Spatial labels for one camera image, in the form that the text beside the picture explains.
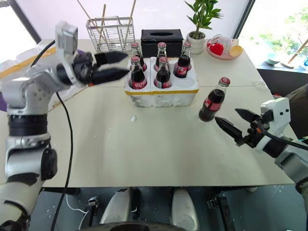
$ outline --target foam box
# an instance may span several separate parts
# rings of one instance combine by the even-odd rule
[[[129,85],[130,73],[126,76],[125,93],[130,101],[137,107],[171,107],[171,106],[188,106],[193,102],[194,96],[199,90],[196,70],[191,59],[192,68],[187,72],[186,78],[178,78],[173,74],[174,65],[178,58],[169,58],[170,81],[171,87],[160,89],[154,85],[157,72],[154,70],[156,57],[144,59],[148,68],[144,75],[147,80],[145,88],[140,90],[132,89]]]

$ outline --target wire rack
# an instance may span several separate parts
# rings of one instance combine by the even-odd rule
[[[86,27],[96,51],[129,52],[135,42],[133,19],[129,22],[129,17],[93,18]]]

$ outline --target cola bottle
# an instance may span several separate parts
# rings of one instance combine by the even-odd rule
[[[144,63],[143,56],[139,48],[139,44],[137,42],[133,42],[131,43],[130,47],[132,50],[132,57],[138,56],[140,58],[140,65],[142,67],[142,70],[145,71],[147,68],[147,65],[146,63]]]
[[[166,57],[159,58],[159,68],[154,80],[154,85],[158,88],[170,88],[170,72],[168,68],[168,59]]]
[[[142,89],[146,86],[146,79],[141,68],[140,58],[133,56],[131,62],[131,87],[133,89]]]
[[[215,113],[220,109],[223,100],[225,99],[226,89],[230,84],[227,77],[219,80],[217,86],[210,92],[208,97],[204,100],[203,106],[199,111],[199,118],[204,121],[211,121]]]
[[[154,64],[154,70],[158,71],[159,68],[159,58],[160,57],[166,57],[167,58],[167,52],[166,52],[166,44],[164,42],[159,42],[158,45],[158,52],[157,52],[157,58],[156,58],[156,62]]]
[[[191,50],[192,44],[190,42],[185,42],[183,44],[181,56],[179,57],[178,63],[174,65],[173,74],[178,78],[185,78],[187,72],[191,67]]]

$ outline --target black cable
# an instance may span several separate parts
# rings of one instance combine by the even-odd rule
[[[61,198],[60,198],[59,204],[57,206],[56,213],[54,214],[54,217],[53,217],[53,221],[52,221],[52,225],[51,225],[51,231],[54,230],[54,227],[56,225],[56,221],[57,221],[57,217],[58,217],[58,214],[59,214],[59,211],[60,211],[60,207],[61,207],[62,201],[64,199],[65,192],[67,190],[69,178],[70,178],[70,175],[71,175],[72,159],[73,159],[73,129],[72,129],[72,124],[71,124],[71,119],[69,118],[68,110],[67,110],[65,104],[63,103],[62,99],[60,98],[59,93],[56,92],[56,94],[57,94],[58,99],[61,102],[61,104],[62,104],[62,106],[65,110],[65,113],[66,113],[69,129],[70,129],[70,133],[71,133],[71,153],[70,153],[70,157],[69,157],[69,164],[68,164],[68,171],[67,171],[65,186],[64,186],[64,189],[62,191]]]
[[[292,141],[288,141],[288,140],[285,140],[285,139],[282,139],[282,138],[279,138],[277,136],[274,136],[270,133],[268,133],[264,127],[262,126],[262,123],[261,123],[261,120],[259,119],[258,120],[258,128],[261,130],[261,132],[265,135],[265,136],[268,136],[274,140],[277,140],[277,141],[280,141],[280,142],[283,142],[283,143],[286,143],[286,144],[289,144],[293,147],[296,147],[296,148],[300,148],[300,149],[304,149],[304,150],[307,150],[308,151],[308,146],[304,146],[302,144],[299,144],[299,143],[295,143],[295,142],[292,142]]]
[[[37,57],[35,58],[35,60],[31,64],[31,66],[35,65],[38,62],[38,60],[40,59],[40,57],[43,55],[43,53],[45,53],[45,51],[48,50],[48,48],[51,47],[53,44],[55,44],[55,40],[53,40],[44,49],[42,49],[42,51],[37,55]]]

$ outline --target red bottle cap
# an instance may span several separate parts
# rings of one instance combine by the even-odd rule
[[[164,42],[160,42],[160,43],[158,43],[158,46],[159,46],[159,47],[165,47],[166,44],[165,44]]]
[[[186,46],[186,47],[191,47],[192,44],[191,44],[190,42],[185,42],[185,43],[184,43],[184,46]]]
[[[135,62],[135,61],[139,61],[140,58],[138,56],[133,56],[130,58],[130,60]]]
[[[229,84],[230,84],[230,79],[227,78],[227,77],[222,77],[222,78],[220,79],[220,83],[222,83],[222,85],[224,85],[225,87],[227,87],[227,86],[229,86]]]
[[[160,58],[159,58],[159,61],[160,61],[160,62],[167,62],[168,59],[167,59],[166,57],[163,56],[163,57],[160,57]]]
[[[130,47],[139,47],[139,44],[137,42],[131,43]]]

